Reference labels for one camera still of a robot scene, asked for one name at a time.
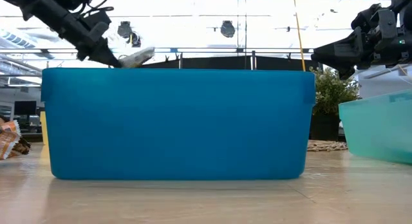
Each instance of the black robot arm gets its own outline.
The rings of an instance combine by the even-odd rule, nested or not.
[[[118,59],[113,55],[108,46],[107,39],[102,35],[108,30],[111,23],[106,14],[113,8],[92,8],[83,13],[86,5],[91,0],[4,0],[18,6],[25,21],[32,16],[40,19],[59,37],[66,39],[78,50],[77,58],[83,61],[100,62],[116,68],[122,67]],[[70,12],[82,6],[79,12]]]
[[[397,27],[399,16],[400,27]],[[345,39],[314,49],[311,58],[335,68],[342,79],[358,70],[412,62],[412,0],[391,0],[358,13],[353,32]]]

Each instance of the woven mat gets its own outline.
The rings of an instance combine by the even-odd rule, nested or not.
[[[344,142],[309,140],[308,151],[341,151],[348,150]]]

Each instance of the potted plant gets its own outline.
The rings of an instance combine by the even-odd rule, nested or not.
[[[339,137],[339,104],[359,99],[359,84],[353,79],[341,80],[336,70],[310,68],[315,74],[316,105],[312,113],[310,138],[333,140]]]

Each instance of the plant pot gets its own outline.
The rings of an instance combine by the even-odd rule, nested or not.
[[[310,139],[337,141],[339,137],[340,121],[338,115],[312,115],[312,121],[310,123]]]

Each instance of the plastic bin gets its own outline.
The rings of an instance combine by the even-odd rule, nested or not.
[[[304,170],[314,75],[298,71],[43,71],[54,176],[264,180]]]
[[[339,105],[351,153],[412,163],[412,89]]]

